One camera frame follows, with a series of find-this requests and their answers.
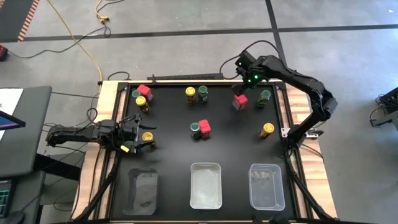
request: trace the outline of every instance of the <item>black metal leg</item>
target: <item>black metal leg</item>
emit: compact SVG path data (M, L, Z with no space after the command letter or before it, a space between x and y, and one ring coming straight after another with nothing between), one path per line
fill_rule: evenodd
M43 212L43 205L39 205L39 209L37 211L37 216L36 216L36 224L40 224L40 219L42 218L42 212Z
M57 175L71 180L80 179L80 168L52 159L41 154L36 154L33 170L43 170L48 174Z

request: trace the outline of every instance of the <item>black stand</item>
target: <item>black stand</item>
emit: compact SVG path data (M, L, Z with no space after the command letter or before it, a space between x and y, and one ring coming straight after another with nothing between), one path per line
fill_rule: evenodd
M52 159L41 154L36 154L33 170L43 170L48 174L57 175L71 180L80 180L80 168Z

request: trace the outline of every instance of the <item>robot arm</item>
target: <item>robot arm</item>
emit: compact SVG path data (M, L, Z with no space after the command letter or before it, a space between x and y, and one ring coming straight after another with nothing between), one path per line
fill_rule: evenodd
M249 52L244 51L235 65L236 72L243 79L243 85L233 86L233 91L237 95L271 78L282 80L309 95L312 114L301 124L294 125L288 132L287 140L290 148L299 147L305 138L305 133L318 122L329 119L337 106L336 99L325 89L322 82L287 68L281 59L273 55L255 59Z
M134 115L118 123L111 119L106 119L82 128L56 125L50 128L45 140L47 145L52 147L67 141L97 142L110 150L118 150L121 146L126 146L129 148L129 153L135 154L143 147L154 143L154 141L144 142L138 138L140 130L155 129L141 125L141 121L140 115Z

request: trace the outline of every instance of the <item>monitor screen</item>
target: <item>monitor screen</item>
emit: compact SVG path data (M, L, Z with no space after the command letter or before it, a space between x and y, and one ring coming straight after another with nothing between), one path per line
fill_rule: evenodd
M24 127L25 122L0 111L0 130Z

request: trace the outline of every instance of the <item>red lid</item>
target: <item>red lid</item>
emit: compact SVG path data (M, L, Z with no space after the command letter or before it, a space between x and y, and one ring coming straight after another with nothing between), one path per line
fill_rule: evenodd
M201 133L209 133L210 131L211 131L210 126L206 126L206 127L200 128L200 132Z
M248 102L248 99L245 95L236 96L234 95L235 101L237 101L240 105L245 104Z
M150 88L148 86L139 85L137 90L143 95L150 95Z
M205 128L205 127L210 128L209 122L206 119L199 121L198 124L199 124L200 129Z

